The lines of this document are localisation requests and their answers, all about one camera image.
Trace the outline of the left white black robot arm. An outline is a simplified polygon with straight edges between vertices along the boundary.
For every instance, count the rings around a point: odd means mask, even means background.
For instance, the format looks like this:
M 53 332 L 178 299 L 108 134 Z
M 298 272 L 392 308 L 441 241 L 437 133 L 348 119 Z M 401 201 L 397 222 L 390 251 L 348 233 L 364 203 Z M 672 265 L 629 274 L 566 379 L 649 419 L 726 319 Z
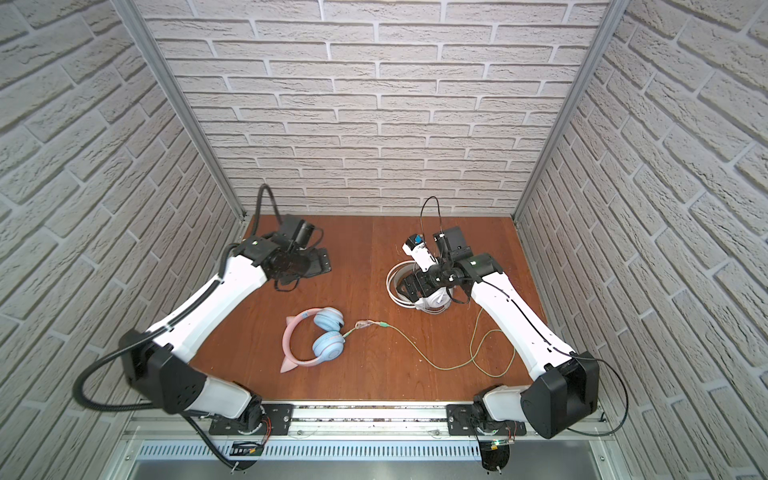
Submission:
M 216 275 L 145 332 L 120 340 L 127 383 L 168 414 L 211 415 L 251 431 L 262 422 L 260 397 L 192 366 L 207 337 L 248 296 L 274 281 L 288 285 L 330 271 L 326 249 L 312 243 L 315 226 L 287 215 L 274 232 L 227 246 Z

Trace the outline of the pink blue cat-ear headphones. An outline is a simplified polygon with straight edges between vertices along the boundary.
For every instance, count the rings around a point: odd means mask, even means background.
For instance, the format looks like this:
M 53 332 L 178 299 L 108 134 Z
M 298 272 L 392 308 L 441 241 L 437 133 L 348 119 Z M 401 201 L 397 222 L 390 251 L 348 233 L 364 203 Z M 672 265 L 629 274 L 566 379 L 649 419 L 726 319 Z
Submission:
M 300 360 L 291 350 L 291 339 L 299 324 L 309 319 L 323 333 L 312 344 L 314 357 L 310 360 Z M 338 358 L 342 354 L 346 342 L 344 334 L 341 332 L 343 326 L 343 314 L 333 307 L 310 308 L 296 315 L 287 316 L 282 336 L 283 360 L 280 372 L 287 373 L 299 367 L 315 367 Z

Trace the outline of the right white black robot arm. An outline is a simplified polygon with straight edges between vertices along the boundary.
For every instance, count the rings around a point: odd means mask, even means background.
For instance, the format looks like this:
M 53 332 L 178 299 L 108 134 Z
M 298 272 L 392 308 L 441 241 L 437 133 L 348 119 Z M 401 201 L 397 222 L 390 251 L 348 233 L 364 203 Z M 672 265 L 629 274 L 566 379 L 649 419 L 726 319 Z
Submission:
M 500 264 L 475 254 L 458 227 L 434 234 L 438 256 L 420 234 L 409 236 L 403 251 L 417 264 L 397 291 L 408 301 L 428 301 L 457 287 L 478 304 L 505 334 L 527 369 L 528 386 L 499 385 L 476 397 L 483 429 L 493 424 L 526 422 L 545 439 L 595 412 L 600 367 L 588 352 L 575 353 L 522 299 Z

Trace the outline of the white over-ear headphones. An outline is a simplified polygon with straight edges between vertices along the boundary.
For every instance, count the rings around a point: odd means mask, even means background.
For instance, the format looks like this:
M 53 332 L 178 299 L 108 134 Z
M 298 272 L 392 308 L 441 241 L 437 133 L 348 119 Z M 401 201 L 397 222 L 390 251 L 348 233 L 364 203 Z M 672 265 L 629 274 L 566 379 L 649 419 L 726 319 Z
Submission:
M 432 285 L 413 260 L 393 266 L 386 276 L 385 287 L 396 305 L 430 315 L 443 313 L 452 303 L 446 288 Z

